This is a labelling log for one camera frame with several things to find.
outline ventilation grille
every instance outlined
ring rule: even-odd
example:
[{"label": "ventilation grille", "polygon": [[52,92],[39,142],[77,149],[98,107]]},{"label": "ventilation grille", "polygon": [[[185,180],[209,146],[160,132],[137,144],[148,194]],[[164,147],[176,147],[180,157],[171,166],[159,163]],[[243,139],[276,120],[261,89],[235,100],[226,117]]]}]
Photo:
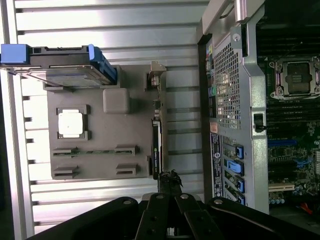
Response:
[{"label": "ventilation grille", "polygon": [[238,53],[234,53],[229,43],[214,57],[213,62],[219,125],[240,130]]}]

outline silver metal frame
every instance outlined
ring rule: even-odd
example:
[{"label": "silver metal frame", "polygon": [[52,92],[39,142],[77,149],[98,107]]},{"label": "silver metal frame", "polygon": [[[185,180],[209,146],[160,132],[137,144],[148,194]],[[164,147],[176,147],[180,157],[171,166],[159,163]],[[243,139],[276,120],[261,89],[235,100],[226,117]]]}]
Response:
[{"label": "silver metal frame", "polygon": [[[15,1],[1,0],[1,44],[16,44]],[[27,143],[21,79],[1,71],[3,115],[10,180],[14,238],[26,239],[34,234],[33,209],[29,184]]]},{"label": "silver metal frame", "polygon": [[[232,4],[231,1],[210,1],[197,28],[197,39],[200,40],[205,34],[212,34],[213,58],[225,50],[229,44],[233,49],[233,56],[238,56],[238,98],[241,125],[232,127],[232,124],[222,123],[218,127],[218,134],[222,136],[221,144],[223,144],[223,136],[225,136],[234,144],[243,146],[245,156],[243,160],[239,161],[244,163],[243,178],[245,179],[246,205],[268,213],[267,135],[265,130],[256,132],[254,123],[256,114],[261,114],[263,122],[266,123],[266,79],[257,64],[256,46],[256,24],[265,13],[263,3],[264,0],[236,0],[234,1],[234,9],[229,8],[227,15],[220,18],[221,15],[225,14],[224,11],[227,7]],[[245,24],[246,36],[241,36],[240,23]],[[241,37],[246,38],[248,56],[243,56]]]}]

